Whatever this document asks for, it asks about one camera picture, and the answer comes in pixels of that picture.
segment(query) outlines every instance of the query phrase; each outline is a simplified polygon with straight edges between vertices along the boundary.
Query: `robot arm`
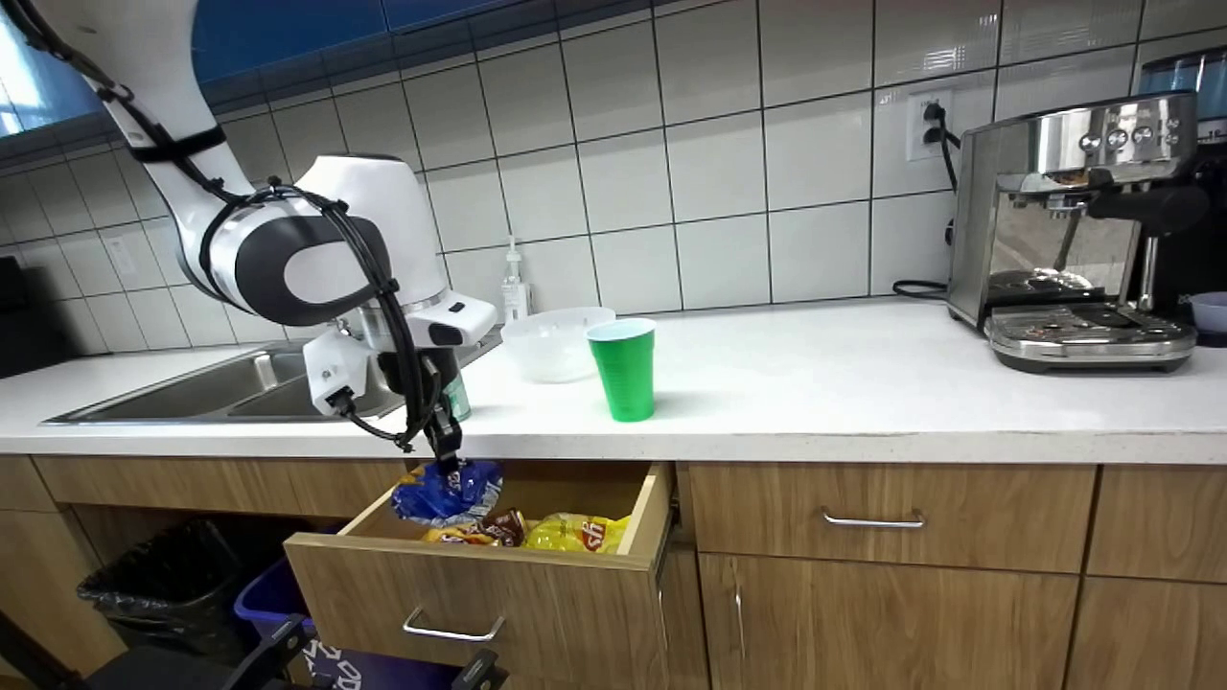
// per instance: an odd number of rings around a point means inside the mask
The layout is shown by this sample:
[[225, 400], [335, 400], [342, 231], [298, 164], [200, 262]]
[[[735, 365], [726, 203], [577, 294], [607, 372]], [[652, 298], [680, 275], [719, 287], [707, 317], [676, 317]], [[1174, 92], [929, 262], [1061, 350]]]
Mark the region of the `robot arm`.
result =
[[405, 445], [424, 429], [451, 461], [459, 425], [441, 391], [450, 350], [475, 346], [496, 307], [450, 291], [424, 192], [396, 157], [318, 157], [295, 185], [252, 185], [190, 69], [197, 0], [0, 0], [24, 33], [103, 100], [181, 231], [185, 275], [278, 326], [358, 314], [361, 335], [307, 346], [310, 402], [350, 415], [378, 362], [405, 396]]

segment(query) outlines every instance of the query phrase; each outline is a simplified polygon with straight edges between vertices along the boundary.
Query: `blue bin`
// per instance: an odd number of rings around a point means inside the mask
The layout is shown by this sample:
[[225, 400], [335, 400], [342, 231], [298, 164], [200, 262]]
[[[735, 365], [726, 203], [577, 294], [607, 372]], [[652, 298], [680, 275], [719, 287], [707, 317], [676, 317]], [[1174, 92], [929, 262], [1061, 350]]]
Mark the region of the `blue bin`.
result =
[[[298, 584], [289, 558], [257, 574], [234, 597], [234, 616], [248, 620], [262, 632], [262, 639], [269, 639], [289, 620], [301, 620], [301, 627], [313, 636], [307, 603], [298, 593]], [[310, 681], [330, 681], [335, 690], [450, 690], [457, 677], [457, 668], [358, 657], [358, 650], [326, 649], [322, 639], [310, 639], [301, 657], [307, 657]]]

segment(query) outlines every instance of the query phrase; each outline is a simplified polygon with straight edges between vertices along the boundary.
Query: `green cup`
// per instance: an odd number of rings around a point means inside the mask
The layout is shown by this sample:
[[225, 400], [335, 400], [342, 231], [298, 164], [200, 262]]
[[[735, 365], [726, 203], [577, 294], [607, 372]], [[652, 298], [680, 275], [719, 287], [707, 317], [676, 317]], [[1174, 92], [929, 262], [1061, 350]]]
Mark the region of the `green cup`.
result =
[[655, 322], [647, 317], [621, 317], [586, 330], [590, 358], [598, 362], [607, 406], [617, 420], [640, 420], [655, 409], [655, 382], [652, 382], [652, 350], [655, 350]]

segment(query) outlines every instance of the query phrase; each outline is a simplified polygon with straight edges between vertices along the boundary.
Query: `kitchen counter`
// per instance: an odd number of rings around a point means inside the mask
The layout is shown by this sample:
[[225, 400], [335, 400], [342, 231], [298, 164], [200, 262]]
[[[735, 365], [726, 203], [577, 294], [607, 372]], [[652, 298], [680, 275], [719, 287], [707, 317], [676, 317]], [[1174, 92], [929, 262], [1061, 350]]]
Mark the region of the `kitchen counter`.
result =
[[[396, 457], [345, 420], [45, 425], [213, 353], [101, 358], [0, 382], [0, 447], [28, 457]], [[598, 378], [525, 382], [496, 350], [464, 367], [469, 457], [569, 461], [1017, 461], [1227, 464], [1227, 350], [1181, 372], [1033, 374], [942, 302], [827, 302], [659, 317], [652, 420], [617, 425]]]

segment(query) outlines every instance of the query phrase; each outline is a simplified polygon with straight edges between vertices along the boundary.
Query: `trash bin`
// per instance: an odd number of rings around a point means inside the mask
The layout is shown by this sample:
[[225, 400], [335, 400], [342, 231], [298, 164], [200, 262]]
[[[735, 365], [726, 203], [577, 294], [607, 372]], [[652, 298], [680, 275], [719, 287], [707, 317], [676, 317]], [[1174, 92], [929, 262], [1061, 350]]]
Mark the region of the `trash bin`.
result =
[[[301, 627], [313, 636], [313, 625], [307, 616], [307, 603], [298, 593], [298, 584], [295, 584], [289, 558], [262, 572], [234, 597], [234, 616], [248, 620], [264, 639], [284, 620], [301, 620]], [[457, 668], [338, 650], [322, 639], [310, 639], [301, 657], [307, 657], [310, 685], [330, 685], [330, 690], [450, 690], [457, 677]]]
[[278, 558], [291, 530], [277, 520], [185, 520], [130, 549], [78, 586], [130, 645], [243, 662], [257, 649], [230, 604], [252, 572]]

